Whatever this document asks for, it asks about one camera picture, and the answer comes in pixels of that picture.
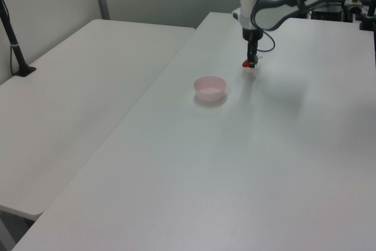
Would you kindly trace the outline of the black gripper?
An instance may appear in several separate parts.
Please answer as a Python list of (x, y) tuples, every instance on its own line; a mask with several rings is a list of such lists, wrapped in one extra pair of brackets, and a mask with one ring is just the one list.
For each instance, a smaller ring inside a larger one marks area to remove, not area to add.
[(250, 68), (255, 68), (258, 64), (257, 43), (263, 37), (263, 30), (242, 28), (243, 39), (247, 44), (247, 61)]

